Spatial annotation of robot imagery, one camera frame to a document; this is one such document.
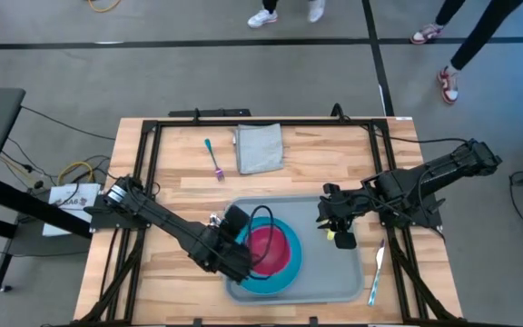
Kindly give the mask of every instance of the purple fork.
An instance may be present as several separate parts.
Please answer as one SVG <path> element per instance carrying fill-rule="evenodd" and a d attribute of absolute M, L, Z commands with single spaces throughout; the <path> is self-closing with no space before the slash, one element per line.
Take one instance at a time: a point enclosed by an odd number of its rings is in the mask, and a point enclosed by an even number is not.
<path fill-rule="evenodd" d="M 205 139 L 205 145 L 207 145 L 207 150 L 209 150 L 209 154 L 211 155 L 211 158 L 213 159 L 213 163 L 215 164 L 215 175 L 217 176 L 218 181 L 222 181 L 225 179 L 225 176 L 223 175 L 223 170 L 219 168 L 217 165 L 217 161 L 215 160 L 215 156 L 213 155 L 213 148 L 211 147 L 211 141 L 209 139 Z"/>

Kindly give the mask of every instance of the person's leg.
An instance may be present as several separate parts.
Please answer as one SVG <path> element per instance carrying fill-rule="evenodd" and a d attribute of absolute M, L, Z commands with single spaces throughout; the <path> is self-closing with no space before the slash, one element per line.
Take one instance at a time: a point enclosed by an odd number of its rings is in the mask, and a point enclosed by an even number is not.
<path fill-rule="evenodd" d="M 262 0 L 262 2 L 263 9 L 267 10 L 270 14 L 273 14 L 276 10 L 276 6 L 278 6 L 278 0 Z"/>
<path fill-rule="evenodd" d="M 491 0 L 476 27 L 451 58 L 451 65 L 457 70 L 463 69 L 496 33 L 506 17 L 522 3 L 523 0 Z"/>
<path fill-rule="evenodd" d="M 523 3 L 523 0 L 491 0 L 476 27 L 453 55 L 449 65 L 439 71 L 441 95 L 448 104 L 454 104 L 459 97 L 457 78 L 459 71 L 481 50 L 483 45 L 496 33 L 506 17 Z"/>
<path fill-rule="evenodd" d="M 251 28 L 258 28 L 278 20 L 278 13 L 276 12 L 278 0 L 262 0 L 262 3 L 263 9 L 247 21 L 247 25 Z"/>
<path fill-rule="evenodd" d="M 443 30 L 443 27 L 455 15 L 458 10 L 461 8 L 465 0 L 445 0 L 437 17 L 435 17 L 435 22 L 423 26 L 417 33 L 415 33 L 411 38 L 410 42 L 414 45 L 422 45 L 428 40 L 438 37 Z"/>
<path fill-rule="evenodd" d="M 445 26 L 449 23 L 451 18 L 453 18 L 453 15 L 458 12 L 464 2 L 465 0 L 446 0 L 441 6 L 437 17 L 435 17 L 435 24 Z"/>
<path fill-rule="evenodd" d="M 308 1 L 308 21 L 316 23 L 324 15 L 324 6 L 326 0 L 309 0 Z"/>

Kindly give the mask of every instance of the gray cloth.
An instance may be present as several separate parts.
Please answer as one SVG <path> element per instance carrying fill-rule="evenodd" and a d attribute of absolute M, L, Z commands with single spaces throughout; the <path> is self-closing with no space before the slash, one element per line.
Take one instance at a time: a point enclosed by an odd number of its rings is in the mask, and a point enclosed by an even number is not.
<path fill-rule="evenodd" d="M 235 152 L 240 173 L 263 173 L 283 168 L 280 125 L 238 125 Z"/>

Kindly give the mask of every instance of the wooden tabletop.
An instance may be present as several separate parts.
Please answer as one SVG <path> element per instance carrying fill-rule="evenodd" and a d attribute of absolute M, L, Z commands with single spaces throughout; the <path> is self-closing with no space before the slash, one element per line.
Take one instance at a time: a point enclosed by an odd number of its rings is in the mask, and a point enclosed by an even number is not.
<path fill-rule="evenodd" d="M 133 172 L 142 120 L 121 121 L 110 166 L 112 175 Z M 417 138 L 410 119 L 390 118 L 389 126 L 391 136 Z M 237 197 L 318 194 L 327 182 L 337 183 L 343 189 L 356 189 L 361 179 L 375 174 L 368 134 L 358 126 L 284 126 L 281 130 L 284 169 L 241 176 L 236 168 L 232 127 L 164 128 L 155 174 L 155 181 L 162 187 L 157 202 L 187 220 L 208 223 L 210 213 L 222 213 Z M 225 172 L 223 183 L 214 176 L 211 157 L 203 144 L 205 138 L 211 139 L 216 159 Z M 149 136 L 143 178 L 151 144 Z M 392 144 L 398 167 L 410 168 L 422 163 L 418 144 L 394 140 Z M 381 139 L 379 145 L 381 159 L 386 164 Z M 150 228 L 143 249 L 133 323 L 192 323 L 196 317 L 202 318 L 204 324 L 307 323 L 311 316 L 317 316 L 320 323 L 401 322 L 388 247 L 376 304 L 367 305 L 376 267 L 375 252 L 386 233 L 375 213 L 357 219 L 356 224 L 366 274 L 365 289 L 357 300 L 270 306 L 237 305 L 225 293 L 220 274 L 202 271 L 187 258 L 175 239 L 158 228 Z M 448 311 L 461 315 L 443 241 L 428 230 L 417 227 L 411 230 L 421 277 Z M 75 319 L 88 313 L 98 300 L 112 234 L 113 231 L 94 234 Z M 112 280 L 118 240 L 115 244 L 108 281 Z M 412 286 L 406 275 L 405 283 L 411 315 L 417 316 Z M 116 318 L 123 317 L 127 286 L 125 281 Z"/>

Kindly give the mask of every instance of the yellow cable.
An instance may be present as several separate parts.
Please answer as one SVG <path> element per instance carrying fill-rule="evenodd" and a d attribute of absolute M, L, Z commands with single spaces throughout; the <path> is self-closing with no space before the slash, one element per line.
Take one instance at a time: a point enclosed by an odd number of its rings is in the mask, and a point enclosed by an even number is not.
<path fill-rule="evenodd" d="M 67 174 L 67 171 L 72 168 L 72 167 L 77 167 L 77 166 L 84 166 L 86 168 L 88 168 L 88 183 L 90 183 L 92 181 L 92 179 L 94 178 L 94 169 L 92 169 L 92 166 L 87 163 L 87 162 L 75 162 L 75 163 L 71 163 L 70 165 L 68 165 L 67 167 L 65 167 L 62 172 L 58 175 L 58 186 L 62 185 L 62 179 L 64 178 L 64 175 Z"/>
<path fill-rule="evenodd" d="M 116 0 L 115 3 L 109 5 L 105 9 L 96 8 L 94 5 L 92 5 L 92 0 L 88 0 L 88 5 L 90 5 L 92 10 L 94 10 L 96 13 L 105 13 L 105 12 L 113 10 L 118 4 L 120 4 L 120 2 L 121 2 L 121 0 Z"/>
<path fill-rule="evenodd" d="M 14 162 L 10 162 L 7 159 L 5 159 L 4 157 L 0 157 L 0 160 L 4 163 L 8 164 L 9 168 L 13 168 L 16 172 L 22 174 L 23 176 L 25 176 L 25 178 L 32 181 L 32 183 L 35 183 L 34 177 L 27 174 L 23 167 L 18 167 Z"/>

